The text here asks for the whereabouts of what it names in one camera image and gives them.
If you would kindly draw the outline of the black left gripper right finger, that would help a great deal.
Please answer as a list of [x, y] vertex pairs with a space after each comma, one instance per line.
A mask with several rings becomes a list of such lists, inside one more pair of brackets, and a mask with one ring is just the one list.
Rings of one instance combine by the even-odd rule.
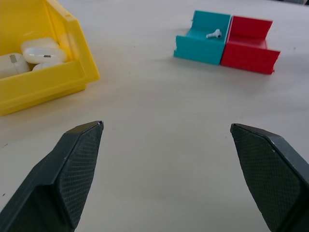
[[309, 164], [280, 135], [232, 124], [248, 189], [272, 232], [309, 230]]

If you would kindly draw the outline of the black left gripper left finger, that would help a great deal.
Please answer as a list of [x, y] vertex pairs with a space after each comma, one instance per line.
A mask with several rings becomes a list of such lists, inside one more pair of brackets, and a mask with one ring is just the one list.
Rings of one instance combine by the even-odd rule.
[[88, 197], [104, 124], [65, 132], [0, 212], [2, 232], [73, 232]]

